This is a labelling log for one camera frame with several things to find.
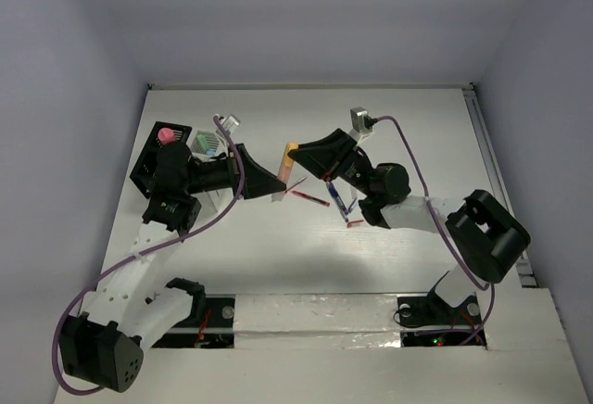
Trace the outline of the red gel pen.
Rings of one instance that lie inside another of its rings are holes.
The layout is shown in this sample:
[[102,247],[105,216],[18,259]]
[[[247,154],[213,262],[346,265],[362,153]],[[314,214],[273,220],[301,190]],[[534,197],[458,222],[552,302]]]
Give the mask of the red gel pen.
[[294,183],[287,186],[285,192],[289,193],[289,192],[293,191],[297,186],[301,185],[307,179],[308,179],[308,176],[303,176],[303,177],[299,178],[297,181],[295,181]]

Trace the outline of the dark red ink pen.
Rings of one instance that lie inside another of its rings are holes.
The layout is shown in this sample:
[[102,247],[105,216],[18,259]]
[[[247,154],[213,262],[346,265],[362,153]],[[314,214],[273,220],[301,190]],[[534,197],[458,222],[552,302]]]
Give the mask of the dark red ink pen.
[[292,195],[294,195],[294,196],[297,196],[299,198],[305,199],[305,200],[307,200],[309,202],[312,202],[314,204],[317,204],[317,205],[320,205],[320,206],[323,206],[323,207],[326,207],[326,208],[329,208],[330,207],[330,203],[328,201],[323,200],[323,199],[320,199],[318,197],[311,196],[311,195],[305,194],[305,193],[300,192],[300,191],[297,191],[297,190],[293,190],[290,193]]

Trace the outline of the green highlighter marker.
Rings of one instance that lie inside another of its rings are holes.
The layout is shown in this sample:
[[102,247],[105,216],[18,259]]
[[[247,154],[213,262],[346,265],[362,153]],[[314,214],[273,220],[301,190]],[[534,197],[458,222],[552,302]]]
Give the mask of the green highlighter marker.
[[192,144],[193,153],[206,155],[209,151],[208,138],[201,132],[196,134]]

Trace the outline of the red pen cap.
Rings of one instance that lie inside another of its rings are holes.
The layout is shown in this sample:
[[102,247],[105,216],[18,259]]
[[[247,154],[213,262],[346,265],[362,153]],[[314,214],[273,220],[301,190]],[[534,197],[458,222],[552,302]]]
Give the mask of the red pen cap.
[[349,221],[347,223],[347,228],[354,228],[354,227],[359,227],[361,225],[364,225],[366,223],[365,220],[356,220],[356,221]]

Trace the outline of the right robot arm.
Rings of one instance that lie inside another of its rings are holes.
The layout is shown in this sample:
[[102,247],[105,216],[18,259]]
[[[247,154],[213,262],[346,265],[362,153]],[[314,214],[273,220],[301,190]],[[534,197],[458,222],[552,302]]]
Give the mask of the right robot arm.
[[371,226],[443,239],[457,264],[426,300],[436,322],[450,321],[472,293],[500,283],[531,243],[529,232],[489,192],[476,189],[463,199],[415,196],[404,166],[373,165],[358,139],[340,129],[288,155],[316,178],[339,178],[363,193],[359,208]]

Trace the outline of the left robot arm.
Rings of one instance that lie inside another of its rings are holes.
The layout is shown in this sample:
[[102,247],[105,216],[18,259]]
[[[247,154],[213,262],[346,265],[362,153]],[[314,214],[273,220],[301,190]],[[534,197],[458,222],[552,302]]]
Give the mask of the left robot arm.
[[94,384],[94,391],[128,390],[143,365],[145,352],[175,324],[202,323],[206,295],[202,284],[184,278],[158,281],[181,243],[205,232],[227,215],[239,199],[284,191],[285,182],[262,168],[244,145],[202,161],[182,142],[163,145],[148,206],[130,252],[99,275],[72,301],[52,343],[52,368],[60,386],[69,375]]

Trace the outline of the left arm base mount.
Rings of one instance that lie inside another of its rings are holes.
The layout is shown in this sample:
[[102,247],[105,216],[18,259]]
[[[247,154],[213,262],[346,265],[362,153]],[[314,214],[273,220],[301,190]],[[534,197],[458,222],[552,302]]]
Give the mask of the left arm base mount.
[[153,348],[233,348],[235,296],[207,297],[203,319],[173,326]]

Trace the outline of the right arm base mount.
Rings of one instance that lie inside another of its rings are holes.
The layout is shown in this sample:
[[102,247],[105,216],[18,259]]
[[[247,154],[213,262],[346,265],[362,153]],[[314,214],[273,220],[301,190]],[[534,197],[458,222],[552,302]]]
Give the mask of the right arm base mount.
[[397,298],[393,321],[400,327],[403,347],[458,347],[486,345],[476,295],[451,307],[437,296],[403,296]]

